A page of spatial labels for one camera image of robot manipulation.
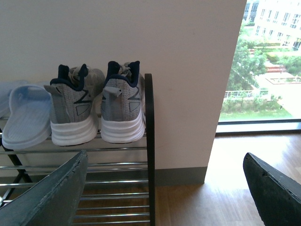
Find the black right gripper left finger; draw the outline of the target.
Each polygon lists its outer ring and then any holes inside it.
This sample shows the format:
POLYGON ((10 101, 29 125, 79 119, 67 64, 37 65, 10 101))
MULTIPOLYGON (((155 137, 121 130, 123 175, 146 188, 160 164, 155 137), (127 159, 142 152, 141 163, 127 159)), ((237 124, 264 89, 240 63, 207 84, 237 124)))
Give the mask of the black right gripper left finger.
POLYGON ((88 157, 80 151, 0 209, 2 226, 70 226, 82 196, 88 157))

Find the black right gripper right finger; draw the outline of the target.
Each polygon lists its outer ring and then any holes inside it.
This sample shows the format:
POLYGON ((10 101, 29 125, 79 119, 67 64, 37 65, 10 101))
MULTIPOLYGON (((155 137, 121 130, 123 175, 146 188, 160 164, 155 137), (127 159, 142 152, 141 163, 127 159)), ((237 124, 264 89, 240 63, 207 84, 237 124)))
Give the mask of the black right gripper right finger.
POLYGON ((258 213, 266 226, 301 224, 301 185, 252 153, 243 170, 258 213))

